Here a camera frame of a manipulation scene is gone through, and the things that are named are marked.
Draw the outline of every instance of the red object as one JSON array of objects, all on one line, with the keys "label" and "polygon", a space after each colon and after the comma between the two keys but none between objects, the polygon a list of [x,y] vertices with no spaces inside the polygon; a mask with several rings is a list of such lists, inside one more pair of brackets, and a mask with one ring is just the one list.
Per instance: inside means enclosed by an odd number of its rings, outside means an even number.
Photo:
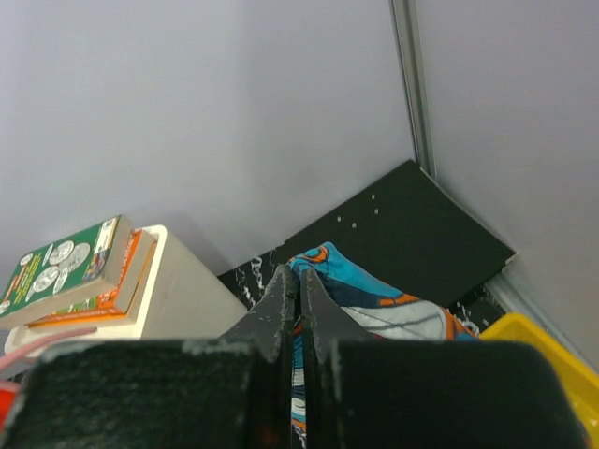
[{"label": "red object", "polygon": [[15,400],[16,393],[0,389],[0,428],[4,426],[4,420],[7,419],[8,411]]}]

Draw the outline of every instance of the black mat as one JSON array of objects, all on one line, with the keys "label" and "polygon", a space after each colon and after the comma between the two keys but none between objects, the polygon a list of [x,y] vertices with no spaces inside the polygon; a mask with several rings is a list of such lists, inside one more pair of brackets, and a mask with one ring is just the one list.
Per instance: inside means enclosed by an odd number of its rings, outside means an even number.
[{"label": "black mat", "polygon": [[54,346],[13,404],[2,447],[244,447],[248,423],[260,416],[244,412],[257,408],[257,360],[243,341]]},{"label": "black mat", "polygon": [[505,315],[504,309],[485,287],[476,287],[449,306],[449,311],[476,335],[487,330]]},{"label": "black mat", "polygon": [[[332,438],[319,447],[590,447],[554,370],[526,344],[341,340],[329,361],[322,403],[333,407],[320,414]],[[308,402],[308,429],[310,413]]]},{"label": "black mat", "polygon": [[277,263],[327,240],[381,281],[443,307],[500,272],[514,255],[408,161],[276,251],[221,279],[237,284],[232,290],[251,305],[260,291],[251,291],[248,279],[257,274],[266,285]]}]

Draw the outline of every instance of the yellow bin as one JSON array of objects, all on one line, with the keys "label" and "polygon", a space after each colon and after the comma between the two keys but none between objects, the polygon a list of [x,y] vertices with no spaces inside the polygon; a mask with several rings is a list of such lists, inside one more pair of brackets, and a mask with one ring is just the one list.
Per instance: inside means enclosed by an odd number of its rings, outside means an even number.
[{"label": "yellow bin", "polygon": [[556,370],[572,408],[591,437],[592,446],[599,448],[599,377],[591,369],[521,313],[507,313],[480,338],[522,341],[539,350]]}]

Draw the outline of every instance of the cloth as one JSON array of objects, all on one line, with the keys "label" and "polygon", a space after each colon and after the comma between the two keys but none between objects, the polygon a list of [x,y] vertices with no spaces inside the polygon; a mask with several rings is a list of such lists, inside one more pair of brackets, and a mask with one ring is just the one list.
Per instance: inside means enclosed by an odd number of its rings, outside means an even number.
[{"label": "cloth", "polygon": [[[288,262],[300,281],[314,268],[330,298],[364,329],[391,340],[475,340],[446,309],[379,281],[346,259],[330,242]],[[306,403],[301,323],[294,331],[291,423],[305,446]]]}]

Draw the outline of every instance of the white wall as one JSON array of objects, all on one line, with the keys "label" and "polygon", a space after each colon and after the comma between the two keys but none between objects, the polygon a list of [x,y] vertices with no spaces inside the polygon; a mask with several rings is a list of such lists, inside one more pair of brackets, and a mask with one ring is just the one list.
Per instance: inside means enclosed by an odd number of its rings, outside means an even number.
[{"label": "white wall", "polygon": [[440,182],[599,367],[599,3],[417,2]]},{"label": "white wall", "polygon": [[0,0],[0,283],[124,211],[214,271],[413,157],[387,0]]}]

